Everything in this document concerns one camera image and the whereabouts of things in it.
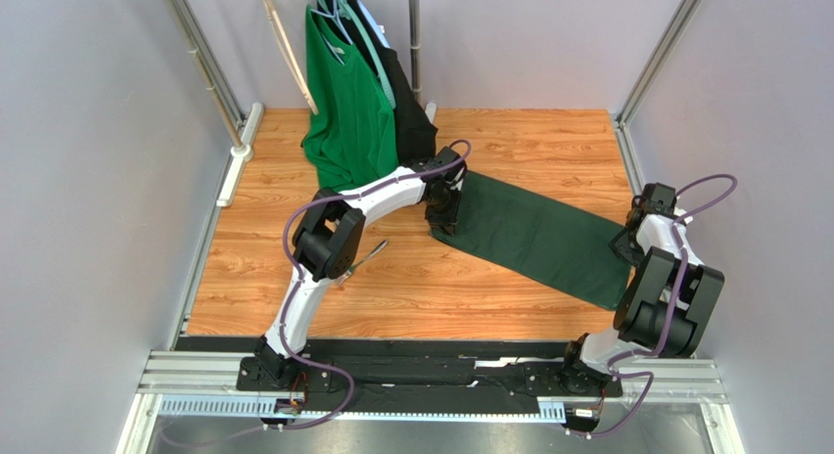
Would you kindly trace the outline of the dark green cloth napkin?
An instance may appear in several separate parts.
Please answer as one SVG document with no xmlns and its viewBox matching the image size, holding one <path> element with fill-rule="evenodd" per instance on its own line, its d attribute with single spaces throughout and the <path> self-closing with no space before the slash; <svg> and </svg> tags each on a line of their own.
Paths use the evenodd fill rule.
<svg viewBox="0 0 834 454">
<path fill-rule="evenodd" d="M 607 218 L 470 171 L 452 234 L 437 240 L 606 310 L 620 305 L 630 265 Z"/>
</svg>

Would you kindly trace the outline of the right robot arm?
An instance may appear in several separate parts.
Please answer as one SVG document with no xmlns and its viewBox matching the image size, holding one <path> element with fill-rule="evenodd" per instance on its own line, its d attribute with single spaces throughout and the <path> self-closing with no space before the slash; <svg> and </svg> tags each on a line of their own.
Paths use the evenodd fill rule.
<svg viewBox="0 0 834 454">
<path fill-rule="evenodd" d="M 686 358 L 696 350 L 724 275 L 692 250 L 677 200 L 675 188 L 661 183 L 645 185 L 633 198 L 625 227 L 609 247 L 634 275 L 611 328 L 568 345 L 558 374 L 567 392 L 600 392 L 621 364 L 638 358 Z"/>
</svg>

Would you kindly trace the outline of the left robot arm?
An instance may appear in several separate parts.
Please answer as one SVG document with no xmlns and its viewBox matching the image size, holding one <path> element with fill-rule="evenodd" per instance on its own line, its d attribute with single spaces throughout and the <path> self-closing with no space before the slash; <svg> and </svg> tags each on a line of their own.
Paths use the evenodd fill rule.
<svg viewBox="0 0 834 454">
<path fill-rule="evenodd" d="M 451 146 L 426 161 L 401 166 L 365 186 L 323 188 L 288 219 L 282 247 L 292 265 L 288 291 L 273 324 L 241 361 L 237 388 L 287 390 L 314 368 L 301 353 L 327 291 L 352 273 L 366 227 L 401 208 L 424 204 L 430 228 L 454 232 L 467 174 Z"/>
</svg>

